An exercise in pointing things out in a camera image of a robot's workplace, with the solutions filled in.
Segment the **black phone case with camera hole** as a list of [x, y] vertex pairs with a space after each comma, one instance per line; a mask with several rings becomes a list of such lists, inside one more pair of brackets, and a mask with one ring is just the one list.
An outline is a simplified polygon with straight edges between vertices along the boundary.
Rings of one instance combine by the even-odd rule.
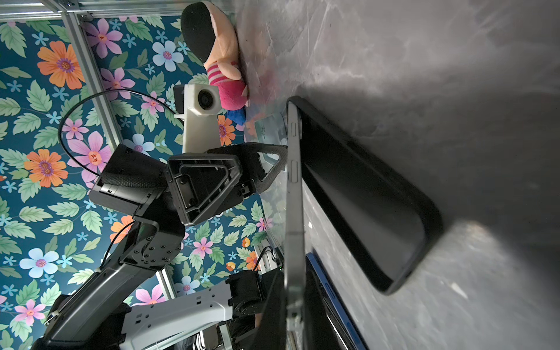
[[373, 287], [401, 288], [443, 233], [434, 202], [300, 96], [303, 181]]

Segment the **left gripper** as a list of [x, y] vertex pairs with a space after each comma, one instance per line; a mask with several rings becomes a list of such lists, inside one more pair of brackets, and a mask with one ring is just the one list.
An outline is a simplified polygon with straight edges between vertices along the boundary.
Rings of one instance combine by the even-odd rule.
[[[279, 158], [269, 170], [260, 160], [265, 154]], [[89, 198], [133, 218], [119, 263], [160, 271], [180, 253], [185, 225], [198, 225], [240, 204], [244, 195], [266, 191], [284, 171], [287, 156], [287, 146], [248, 142], [172, 156], [166, 168], [120, 144]]]

